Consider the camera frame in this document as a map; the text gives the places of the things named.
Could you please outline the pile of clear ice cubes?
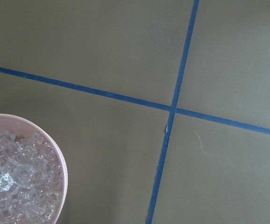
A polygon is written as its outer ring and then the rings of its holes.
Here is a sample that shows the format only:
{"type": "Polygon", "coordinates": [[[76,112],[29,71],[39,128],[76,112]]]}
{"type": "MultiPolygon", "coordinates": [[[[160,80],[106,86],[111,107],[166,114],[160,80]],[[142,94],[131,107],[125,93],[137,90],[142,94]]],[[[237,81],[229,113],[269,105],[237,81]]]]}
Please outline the pile of clear ice cubes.
{"type": "Polygon", "coordinates": [[[61,204],[63,171],[40,133],[0,133],[0,224],[50,224],[61,204]]]}

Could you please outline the pink bowl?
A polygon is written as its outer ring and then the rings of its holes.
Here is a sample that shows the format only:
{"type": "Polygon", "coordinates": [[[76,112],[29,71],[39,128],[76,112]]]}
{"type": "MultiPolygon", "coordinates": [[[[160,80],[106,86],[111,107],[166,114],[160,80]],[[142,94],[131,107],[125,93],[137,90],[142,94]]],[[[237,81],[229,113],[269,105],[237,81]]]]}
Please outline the pink bowl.
{"type": "Polygon", "coordinates": [[[16,134],[19,139],[30,137],[35,132],[39,132],[46,141],[50,142],[53,145],[58,156],[63,174],[60,204],[56,207],[54,217],[50,221],[48,221],[49,224],[55,224],[62,211],[68,189],[68,170],[61,149],[59,148],[57,143],[49,136],[49,134],[47,134],[41,127],[19,116],[0,113],[0,131],[3,130],[8,130],[16,134]]]}

